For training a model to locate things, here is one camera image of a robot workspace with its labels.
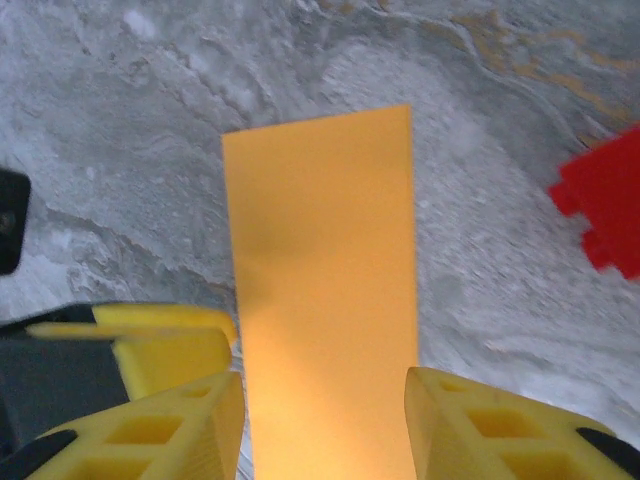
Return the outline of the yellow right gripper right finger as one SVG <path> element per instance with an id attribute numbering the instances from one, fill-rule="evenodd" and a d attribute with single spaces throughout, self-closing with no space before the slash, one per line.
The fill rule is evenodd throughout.
<path id="1" fill-rule="evenodd" d="M 417 480 L 640 480 L 640 450 L 589 417 L 427 367 L 404 408 Z"/>

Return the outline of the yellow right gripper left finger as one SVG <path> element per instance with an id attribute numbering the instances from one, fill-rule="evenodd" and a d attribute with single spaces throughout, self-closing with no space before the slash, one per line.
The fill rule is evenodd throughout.
<path id="1" fill-rule="evenodd" d="M 245 421 L 225 371 L 57 426 L 0 462 L 0 480 L 236 480 Z"/>

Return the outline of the orange paper sheet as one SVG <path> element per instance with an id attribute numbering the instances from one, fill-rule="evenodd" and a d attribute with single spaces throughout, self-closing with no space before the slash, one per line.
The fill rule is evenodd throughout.
<path id="1" fill-rule="evenodd" d="M 406 105 L 221 139 L 255 480 L 415 480 Z"/>

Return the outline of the red plastic block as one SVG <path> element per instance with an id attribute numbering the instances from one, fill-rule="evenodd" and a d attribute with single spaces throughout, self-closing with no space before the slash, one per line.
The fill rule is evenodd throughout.
<path id="1" fill-rule="evenodd" d="M 581 246 L 597 270 L 616 268 L 640 281 L 640 124 L 559 168 L 548 193 L 565 216 L 590 228 Z"/>

